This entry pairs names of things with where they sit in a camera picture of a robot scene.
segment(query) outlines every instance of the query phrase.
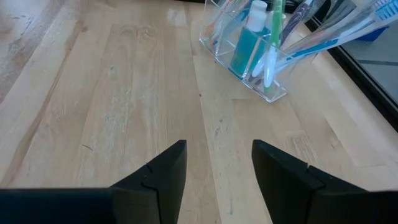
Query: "blue object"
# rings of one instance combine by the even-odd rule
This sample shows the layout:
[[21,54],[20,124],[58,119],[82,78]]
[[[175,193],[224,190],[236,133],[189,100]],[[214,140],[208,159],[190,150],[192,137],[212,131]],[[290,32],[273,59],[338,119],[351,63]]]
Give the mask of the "blue object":
[[255,50],[257,41],[259,41],[256,52],[254,53],[253,60],[248,69],[248,73],[251,73],[254,70],[257,62],[260,60],[262,55],[265,52],[266,42],[263,41],[260,37],[263,37],[270,33],[270,30],[264,28],[261,32],[254,33],[247,28],[243,27],[241,31],[241,35],[239,36],[238,44],[236,44],[236,48],[234,51],[234,55],[231,60],[231,71],[232,73],[242,80],[242,75],[245,73],[245,69],[248,66],[250,57]]
[[363,40],[363,41],[375,41],[386,29],[390,28],[389,26],[382,27],[380,29],[377,29],[370,34],[366,34],[357,40]]

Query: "white cap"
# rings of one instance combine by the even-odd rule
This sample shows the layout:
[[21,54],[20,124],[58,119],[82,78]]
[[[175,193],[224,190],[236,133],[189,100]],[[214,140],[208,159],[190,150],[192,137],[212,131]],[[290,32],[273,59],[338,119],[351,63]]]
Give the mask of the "white cap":
[[260,1],[260,0],[254,0],[252,3],[251,3],[251,6],[250,6],[250,11],[252,11],[252,10],[258,10],[258,11],[262,11],[262,12],[265,12],[266,10],[267,10],[267,3],[266,2],[263,2],[263,1]]
[[264,28],[264,23],[267,19],[267,15],[265,12],[253,10],[249,12],[248,23],[246,24],[246,28],[253,32],[260,32]]

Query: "wooden countertop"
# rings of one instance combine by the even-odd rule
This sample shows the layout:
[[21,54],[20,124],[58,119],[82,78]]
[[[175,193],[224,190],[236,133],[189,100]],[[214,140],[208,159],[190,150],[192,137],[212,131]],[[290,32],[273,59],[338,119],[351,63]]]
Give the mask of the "wooden countertop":
[[270,223],[253,139],[368,190],[398,187],[398,134],[328,53],[268,104],[199,44],[202,4],[106,2],[0,18],[0,187],[109,186],[179,139],[179,223]]

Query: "clear acrylic organizer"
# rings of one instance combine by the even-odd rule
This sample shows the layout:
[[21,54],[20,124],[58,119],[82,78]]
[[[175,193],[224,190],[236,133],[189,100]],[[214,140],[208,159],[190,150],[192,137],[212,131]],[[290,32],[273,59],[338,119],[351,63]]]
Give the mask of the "clear acrylic organizer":
[[[275,48],[275,46],[269,43],[270,34],[259,35],[246,29],[246,20],[240,21],[237,19],[237,11],[229,11],[228,7],[223,8],[224,4],[228,3],[227,1],[231,0],[206,0],[202,17],[203,26],[200,32],[200,42],[214,55],[215,59],[224,68],[228,69],[243,84],[255,91],[267,102],[272,103],[287,94],[286,86],[288,86],[292,70],[298,62],[290,63],[283,67],[283,69],[281,66],[277,67],[276,70],[278,72],[275,72],[271,86],[264,88],[264,73],[261,73],[257,77],[252,76],[252,71],[259,58],[263,55],[265,55],[265,58],[268,57],[268,54],[265,53],[271,47],[274,47],[277,52],[278,62],[286,59],[287,55],[281,49]],[[251,53],[246,55],[247,63],[244,63],[246,64],[244,67],[236,66],[236,54],[238,53],[235,51],[239,42],[239,36],[243,30],[257,36],[253,51],[250,51]]]

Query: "clear plastic container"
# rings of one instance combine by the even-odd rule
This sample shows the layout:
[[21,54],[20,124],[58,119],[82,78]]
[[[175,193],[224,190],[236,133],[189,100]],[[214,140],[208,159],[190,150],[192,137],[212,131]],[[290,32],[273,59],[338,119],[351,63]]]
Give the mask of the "clear plastic container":
[[[268,41],[269,32],[253,32],[246,27],[247,18],[242,19],[242,15],[248,15],[249,8],[236,9],[234,2],[238,1],[206,0],[200,42],[243,84],[272,103],[286,95],[289,77],[298,62],[291,63],[283,69],[276,68],[271,86],[264,88],[264,73],[253,77],[253,68],[263,55],[264,61],[268,61],[267,52],[275,46]],[[275,48],[275,51],[277,61],[287,57],[280,49]]]

